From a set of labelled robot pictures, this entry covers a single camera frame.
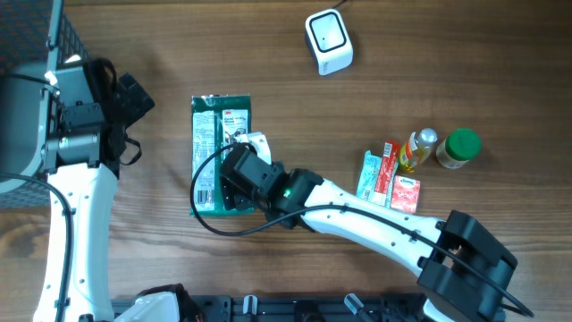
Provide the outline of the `green 3M glove package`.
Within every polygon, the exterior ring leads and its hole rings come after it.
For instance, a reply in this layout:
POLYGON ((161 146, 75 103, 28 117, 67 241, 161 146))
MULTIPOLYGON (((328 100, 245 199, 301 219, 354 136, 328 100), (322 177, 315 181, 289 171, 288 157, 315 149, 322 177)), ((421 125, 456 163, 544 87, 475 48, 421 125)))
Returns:
POLYGON ((216 150, 231 145, 237 138, 251 131, 250 95, 194 96, 191 99, 192 120, 192 177, 195 189, 192 197, 201 216, 240 216, 254 209, 239 206, 227 209, 219 177, 224 151, 211 161, 206 159, 216 150))

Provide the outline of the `teal snack bar wrapper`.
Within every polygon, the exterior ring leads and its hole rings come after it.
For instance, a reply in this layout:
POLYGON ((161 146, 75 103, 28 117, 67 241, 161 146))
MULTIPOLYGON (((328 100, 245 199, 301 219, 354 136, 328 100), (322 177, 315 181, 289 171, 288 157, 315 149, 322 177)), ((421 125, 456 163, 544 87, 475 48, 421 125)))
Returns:
MULTIPOLYGON (((362 165, 361 174, 359 176, 358 185, 357 185, 357 192, 356 196, 367 200, 369 202, 373 201, 373 191, 375 185, 377 183, 377 177, 380 171, 380 167, 382 164, 382 158, 375 156, 371 153, 371 150, 367 150, 364 156, 364 162, 362 165)), ((380 204, 386 208, 391 208, 391 194, 393 188, 393 179, 396 175, 397 168, 394 167, 390 185, 388 187, 388 195, 385 197, 385 200, 380 204)))

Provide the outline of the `red snack bar wrapper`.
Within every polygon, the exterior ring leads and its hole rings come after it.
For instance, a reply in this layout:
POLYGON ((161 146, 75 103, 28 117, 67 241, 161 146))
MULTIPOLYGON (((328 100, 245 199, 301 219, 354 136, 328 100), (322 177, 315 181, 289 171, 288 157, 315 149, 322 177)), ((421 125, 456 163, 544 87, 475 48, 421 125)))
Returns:
POLYGON ((396 163, 400 144, 394 140, 387 140, 383 144, 383 156, 377 182, 372 194, 372 202, 379 206, 385 206, 392 183, 393 175, 396 172, 396 163))

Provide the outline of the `orange tissue pack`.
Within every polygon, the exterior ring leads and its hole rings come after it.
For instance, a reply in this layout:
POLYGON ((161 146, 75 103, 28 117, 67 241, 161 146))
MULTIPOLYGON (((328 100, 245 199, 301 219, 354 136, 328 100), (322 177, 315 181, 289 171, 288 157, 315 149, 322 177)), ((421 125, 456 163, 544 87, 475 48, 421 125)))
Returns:
POLYGON ((404 213, 415 214, 421 182, 396 175, 393 181, 390 208, 404 213))

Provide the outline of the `yellow liquid bottle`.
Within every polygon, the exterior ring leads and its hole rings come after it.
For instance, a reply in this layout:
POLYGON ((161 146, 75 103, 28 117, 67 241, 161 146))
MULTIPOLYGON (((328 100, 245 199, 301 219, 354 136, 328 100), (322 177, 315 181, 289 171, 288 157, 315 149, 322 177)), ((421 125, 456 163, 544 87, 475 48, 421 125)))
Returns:
POLYGON ((414 131, 400 148, 398 155, 401 172, 412 174, 433 152, 437 132, 431 128, 414 131))

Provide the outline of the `green lid jar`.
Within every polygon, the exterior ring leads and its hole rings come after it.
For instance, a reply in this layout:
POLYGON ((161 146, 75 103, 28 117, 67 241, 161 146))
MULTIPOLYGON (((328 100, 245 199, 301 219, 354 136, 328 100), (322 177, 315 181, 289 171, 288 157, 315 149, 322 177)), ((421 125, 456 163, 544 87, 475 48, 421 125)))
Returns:
POLYGON ((459 169, 481 151, 482 142, 471 129, 457 129, 436 149, 437 161, 448 169, 459 169))

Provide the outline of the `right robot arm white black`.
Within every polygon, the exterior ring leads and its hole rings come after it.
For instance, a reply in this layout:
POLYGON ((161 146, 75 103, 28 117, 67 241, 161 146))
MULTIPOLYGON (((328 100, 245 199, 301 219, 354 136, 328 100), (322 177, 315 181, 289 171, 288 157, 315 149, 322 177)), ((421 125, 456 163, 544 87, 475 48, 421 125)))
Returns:
POLYGON ((360 199, 303 169, 286 172, 246 144, 224 159, 220 177, 261 207, 268 221, 336 235, 401 264, 415 277, 435 321, 491 321, 515 300, 507 287, 516 258, 474 217, 453 210, 446 220, 403 214, 360 199))

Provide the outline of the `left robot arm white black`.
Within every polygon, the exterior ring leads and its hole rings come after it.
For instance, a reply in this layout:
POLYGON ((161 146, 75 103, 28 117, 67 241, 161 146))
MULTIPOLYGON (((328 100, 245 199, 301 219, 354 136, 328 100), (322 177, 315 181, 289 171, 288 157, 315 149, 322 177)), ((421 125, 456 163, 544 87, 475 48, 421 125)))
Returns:
POLYGON ((116 313, 108 287, 110 216, 127 130, 155 105, 132 75, 105 58, 73 55, 46 74, 61 90, 45 145, 51 219, 36 321, 196 321, 181 284, 141 292, 116 313))

